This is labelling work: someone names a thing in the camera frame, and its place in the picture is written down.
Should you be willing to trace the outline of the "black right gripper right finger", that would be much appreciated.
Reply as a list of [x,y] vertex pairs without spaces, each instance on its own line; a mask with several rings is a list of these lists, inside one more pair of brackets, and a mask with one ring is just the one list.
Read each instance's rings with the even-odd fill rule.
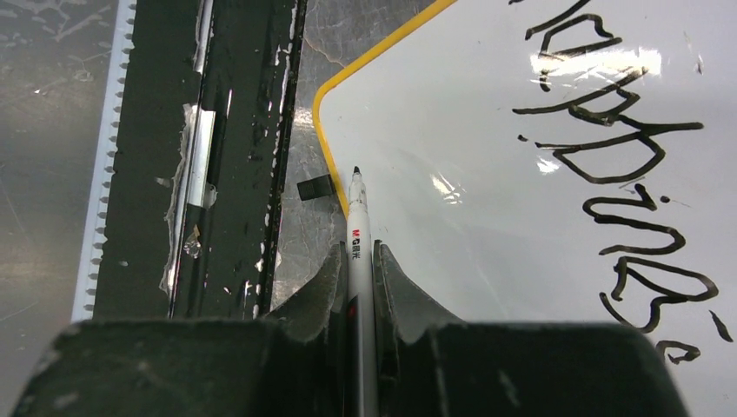
[[655,348],[604,322],[469,322],[373,247],[383,416],[684,416]]

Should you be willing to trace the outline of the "yellow framed whiteboard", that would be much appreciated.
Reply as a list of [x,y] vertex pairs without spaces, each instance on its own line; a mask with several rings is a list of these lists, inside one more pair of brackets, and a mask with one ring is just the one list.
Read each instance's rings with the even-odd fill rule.
[[446,309],[629,325],[691,415],[735,415],[735,2],[439,1],[312,112]]

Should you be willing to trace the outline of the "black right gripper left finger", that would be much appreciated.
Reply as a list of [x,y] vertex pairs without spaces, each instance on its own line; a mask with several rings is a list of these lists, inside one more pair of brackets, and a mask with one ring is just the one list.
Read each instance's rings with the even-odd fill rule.
[[15,416],[340,416],[348,261],[252,321],[82,321],[43,353]]

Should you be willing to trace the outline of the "white marker pen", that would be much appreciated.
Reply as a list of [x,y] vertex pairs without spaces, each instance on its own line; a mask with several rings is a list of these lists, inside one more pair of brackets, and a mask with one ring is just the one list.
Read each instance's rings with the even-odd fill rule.
[[348,359],[347,416],[378,416],[372,239],[368,198],[361,170],[355,166],[349,184],[347,217]]

